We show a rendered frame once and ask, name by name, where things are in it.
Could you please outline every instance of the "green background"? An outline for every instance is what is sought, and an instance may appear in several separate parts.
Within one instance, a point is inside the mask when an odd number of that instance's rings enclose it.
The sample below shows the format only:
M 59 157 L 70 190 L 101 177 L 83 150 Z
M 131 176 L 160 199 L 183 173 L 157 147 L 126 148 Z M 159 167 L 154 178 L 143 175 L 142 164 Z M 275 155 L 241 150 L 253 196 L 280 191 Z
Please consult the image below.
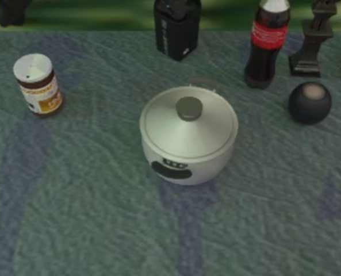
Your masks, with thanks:
M 311 18 L 311 0 L 291 0 L 290 29 Z M 259 0 L 203 0 L 203 30 L 247 30 Z M 4 30 L 150 30 L 153 0 L 35 0 L 28 7 L 28 23 Z M 331 20 L 341 30 L 341 2 Z

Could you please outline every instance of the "black candle holder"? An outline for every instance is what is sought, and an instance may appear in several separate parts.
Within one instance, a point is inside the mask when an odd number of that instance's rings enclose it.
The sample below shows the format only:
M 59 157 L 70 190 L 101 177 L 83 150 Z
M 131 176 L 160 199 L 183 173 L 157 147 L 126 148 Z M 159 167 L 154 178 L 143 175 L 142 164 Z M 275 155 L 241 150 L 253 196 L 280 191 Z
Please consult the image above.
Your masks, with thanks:
M 340 0 L 316 0 L 312 4 L 313 20 L 303 20 L 304 41 L 301 49 L 289 56 L 292 76 L 321 77 L 317 56 L 323 42 L 334 33 L 329 19 L 336 15 L 336 3 Z

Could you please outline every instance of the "lid knob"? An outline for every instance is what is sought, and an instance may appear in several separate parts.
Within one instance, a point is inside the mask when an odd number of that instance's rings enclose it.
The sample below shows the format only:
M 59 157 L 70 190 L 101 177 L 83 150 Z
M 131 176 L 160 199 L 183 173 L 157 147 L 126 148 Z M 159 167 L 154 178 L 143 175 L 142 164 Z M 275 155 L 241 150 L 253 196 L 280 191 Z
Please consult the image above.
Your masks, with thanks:
M 177 102 L 176 109 L 182 120 L 195 121 L 201 116 L 202 102 L 194 97 L 184 97 Z

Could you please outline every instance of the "jar label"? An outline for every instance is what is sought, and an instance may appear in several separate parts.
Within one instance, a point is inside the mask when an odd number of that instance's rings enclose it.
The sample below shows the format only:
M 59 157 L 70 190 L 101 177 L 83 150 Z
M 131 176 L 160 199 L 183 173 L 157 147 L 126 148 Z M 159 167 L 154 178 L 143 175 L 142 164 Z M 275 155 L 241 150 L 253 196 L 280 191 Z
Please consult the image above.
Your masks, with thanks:
M 29 109 L 35 113 L 46 114 L 52 112 L 62 104 L 62 95 L 55 77 L 48 85 L 39 89 L 27 89 L 22 86 L 20 88 Z
M 278 49 L 283 46 L 287 31 L 288 26 L 271 29 L 262 26 L 257 21 L 254 21 L 251 32 L 251 41 L 257 47 L 262 49 Z

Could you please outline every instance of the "table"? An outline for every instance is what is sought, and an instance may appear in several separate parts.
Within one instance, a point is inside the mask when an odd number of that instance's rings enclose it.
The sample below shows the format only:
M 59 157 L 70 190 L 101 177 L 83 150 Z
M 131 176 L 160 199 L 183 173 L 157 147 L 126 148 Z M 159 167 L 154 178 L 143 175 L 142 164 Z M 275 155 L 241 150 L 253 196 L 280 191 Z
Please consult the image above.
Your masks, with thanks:
M 265 91 L 243 82 L 248 32 L 202 32 L 183 62 L 152 32 L 0 32 L 0 276 L 341 276 L 341 33 L 321 49 L 332 112 L 293 122 L 290 33 Z M 65 106 L 30 113 L 14 62 L 39 52 Z M 239 118 L 215 181 L 161 181 L 141 151 L 139 116 L 157 93 L 216 88 Z

